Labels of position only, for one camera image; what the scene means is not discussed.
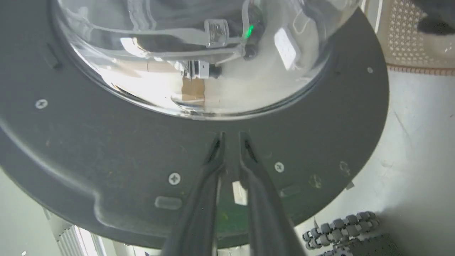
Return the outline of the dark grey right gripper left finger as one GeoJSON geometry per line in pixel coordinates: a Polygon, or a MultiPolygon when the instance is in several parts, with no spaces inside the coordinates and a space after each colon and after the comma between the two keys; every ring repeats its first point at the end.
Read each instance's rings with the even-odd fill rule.
{"type": "Polygon", "coordinates": [[[181,217],[167,237],[161,256],[215,256],[217,204],[225,171],[225,134],[218,133],[192,184],[181,217]]]}

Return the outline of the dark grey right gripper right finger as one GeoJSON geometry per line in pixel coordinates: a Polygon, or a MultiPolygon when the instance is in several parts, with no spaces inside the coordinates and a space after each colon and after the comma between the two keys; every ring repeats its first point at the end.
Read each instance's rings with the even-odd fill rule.
{"type": "Polygon", "coordinates": [[[239,174],[247,193],[250,255],[304,256],[294,226],[249,134],[240,132],[239,142],[239,174]]]}

